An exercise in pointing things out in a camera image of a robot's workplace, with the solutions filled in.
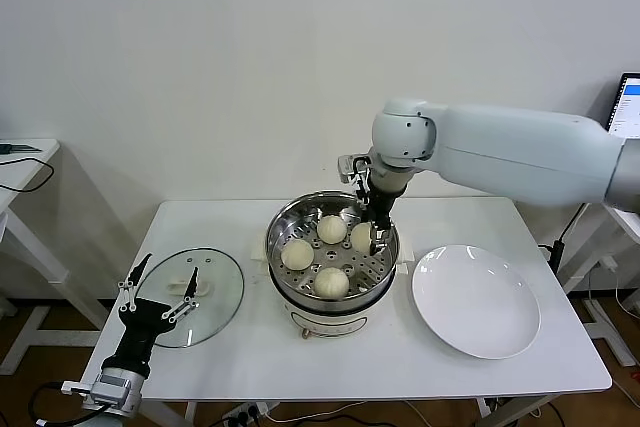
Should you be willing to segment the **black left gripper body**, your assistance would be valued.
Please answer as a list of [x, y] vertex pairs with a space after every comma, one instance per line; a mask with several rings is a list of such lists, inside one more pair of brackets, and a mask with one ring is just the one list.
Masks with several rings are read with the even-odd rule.
[[115, 353], [103, 361], [102, 368], [124, 369], [148, 377], [149, 361], [157, 338], [175, 328], [175, 323], [162, 317], [170, 309], [167, 304], [141, 299], [136, 302], [134, 311], [128, 308], [120, 311], [119, 318], [125, 331]]

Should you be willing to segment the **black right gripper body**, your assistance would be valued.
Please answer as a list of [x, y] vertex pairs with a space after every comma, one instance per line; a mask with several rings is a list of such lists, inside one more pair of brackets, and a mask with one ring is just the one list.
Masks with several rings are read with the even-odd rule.
[[400, 192], [385, 192], [371, 189], [368, 194], [367, 218], [378, 231], [391, 229], [390, 212]]

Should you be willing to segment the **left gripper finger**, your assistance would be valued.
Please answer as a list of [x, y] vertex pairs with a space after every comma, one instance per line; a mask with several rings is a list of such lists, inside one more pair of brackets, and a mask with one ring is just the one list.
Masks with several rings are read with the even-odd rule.
[[187, 284], [182, 301], [164, 312], [161, 316], [163, 320], [166, 320], [169, 323], [177, 323], [198, 307], [198, 303], [195, 301], [198, 273], [199, 268], [195, 267]]
[[136, 293], [151, 257], [151, 253], [146, 254], [144, 258], [131, 269], [128, 276], [118, 283], [119, 294], [122, 296], [122, 303], [118, 308], [120, 314], [136, 312]]

